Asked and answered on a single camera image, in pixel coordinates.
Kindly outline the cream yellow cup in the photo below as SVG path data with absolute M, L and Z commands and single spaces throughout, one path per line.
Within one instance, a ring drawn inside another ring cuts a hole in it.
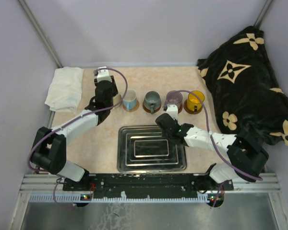
M 114 108 L 117 108 L 121 105 L 122 101 L 121 101 L 121 94 L 118 93 L 117 95 L 115 95 L 113 97 L 113 105 L 114 105 Z

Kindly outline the purple cup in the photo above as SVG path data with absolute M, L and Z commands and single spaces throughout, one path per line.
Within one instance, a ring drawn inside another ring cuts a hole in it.
M 169 91 L 166 95 L 165 103 L 164 103 L 164 110 L 167 110 L 170 104 L 174 104 L 180 109 L 182 105 L 183 96 L 178 91 Z

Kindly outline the white cup blue handle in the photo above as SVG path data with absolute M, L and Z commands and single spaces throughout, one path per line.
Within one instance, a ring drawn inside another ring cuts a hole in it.
M 123 106 L 127 111 L 131 111 L 136 107 L 137 94 L 134 90 L 128 89 L 125 97 L 123 98 Z

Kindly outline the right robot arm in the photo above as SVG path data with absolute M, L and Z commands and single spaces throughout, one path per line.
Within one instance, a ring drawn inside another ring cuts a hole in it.
M 218 155 L 222 163 L 213 166 L 205 177 L 209 189 L 217 189 L 223 182 L 238 177 L 251 183 L 263 180 L 260 173 L 269 155 L 246 131 L 239 134 L 205 131 L 192 124 L 179 125 L 167 113 L 160 115 L 156 124 L 163 136 L 174 144 L 206 149 Z

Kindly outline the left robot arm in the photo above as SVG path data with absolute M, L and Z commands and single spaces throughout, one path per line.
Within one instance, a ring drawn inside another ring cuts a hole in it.
M 104 122 L 113 108 L 113 98 L 118 94 L 113 76 L 97 76 L 94 83 L 95 96 L 77 117 L 55 128 L 42 127 L 37 131 L 27 160 L 50 174 L 72 180 L 80 190 L 90 185 L 88 171 L 67 160 L 67 145 Z

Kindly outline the dark wooden coaster back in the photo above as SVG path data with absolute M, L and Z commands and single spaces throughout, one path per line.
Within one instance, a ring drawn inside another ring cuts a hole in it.
M 143 107 L 143 109 L 144 109 L 147 113 L 150 113 L 150 114 L 151 114 L 151 111 L 145 107 L 144 101 L 143 101 L 143 103 L 142 103 L 142 107 Z M 153 114 L 156 113 L 156 112 L 158 112 L 158 111 L 160 110 L 160 108 L 161 108 L 161 106 L 159 106 L 157 109 L 155 109 L 154 112 L 153 112 Z

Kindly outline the woven coaster smooth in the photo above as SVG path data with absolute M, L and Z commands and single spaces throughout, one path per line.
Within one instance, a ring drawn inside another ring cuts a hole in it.
M 131 110 L 128 110 L 125 105 L 122 105 L 123 109 L 124 109 L 126 112 L 134 112 L 134 111 L 136 111 L 136 110 L 139 108 L 139 106 L 140 106 L 140 103 L 139 103 L 138 100 L 137 100 L 137 102 L 136 102 L 135 107 L 134 107 L 133 109 L 131 109 Z

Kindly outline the dark wooden coaster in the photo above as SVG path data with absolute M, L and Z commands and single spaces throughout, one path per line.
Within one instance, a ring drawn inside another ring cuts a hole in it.
M 200 113 L 201 111 L 202 111 L 202 109 L 203 109 L 203 107 L 201 107 L 199 110 L 197 110 L 197 111 L 192 111 L 192 110 L 190 110 L 188 107 L 187 107 L 187 100 L 185 100 L 185 102 L 184 102 L 184 104 L 183 104 L 183 108 L 184 108 L 184 110 L 187 112 L 187 113 L 189 113 L 189 114 L 191 114 L 191 115 L 195 115 L 195 114 L 198 114 L 198 113 Z
M 163 110 L 166 111 L 167 108 L 168 108 L 170 105 L 173 105 L 173 104 L 172 104 L 172 103 L 166 103 L 166 104 L 164 104 Z M 182 109 L 183 109 L 183 105 L 182 105 L 182 103 L 179 103 L 179 104 L 178 104 L 178 114 L 182 111 Z
M 144 101 L 143 101 L 143 103 L 142 103 L 142 107 L 143 107 L 143 109 L 144 109 L 147 113 L 150 113 L 150 114 L 151 114 L 151 111 L 145 107 Z M 154 112 L 153 112 L 153 114 L 156 113 L 156 112 L 158 112 L 158 111 L 160 110 L 160 108 L 161 108 L 161 106 L 159 106 L 157 109 L 155 109 Z

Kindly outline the grey cup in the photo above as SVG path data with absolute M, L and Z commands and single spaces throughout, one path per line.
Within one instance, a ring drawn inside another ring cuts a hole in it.
M 149 91 L 144 97 L 144 104 L 153 114 L 154 110 L 161 106 L 161 98 L 156 91 Z

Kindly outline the dark wooden coaster front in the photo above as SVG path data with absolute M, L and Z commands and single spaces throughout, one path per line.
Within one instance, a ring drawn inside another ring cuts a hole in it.
M 170 105 L 173 105 L 173 104 L 172 104 L 172 103 L 166 103 L 166 104 L 164 104 L 163 110 L 166 111 L 167 108 L 168 108 Z M 178 114 L 182 111 L 182 109 L 183 109 L 183 105 L 182 105 L 182 103 L 179 103 L 179 104 L 178 104 Z

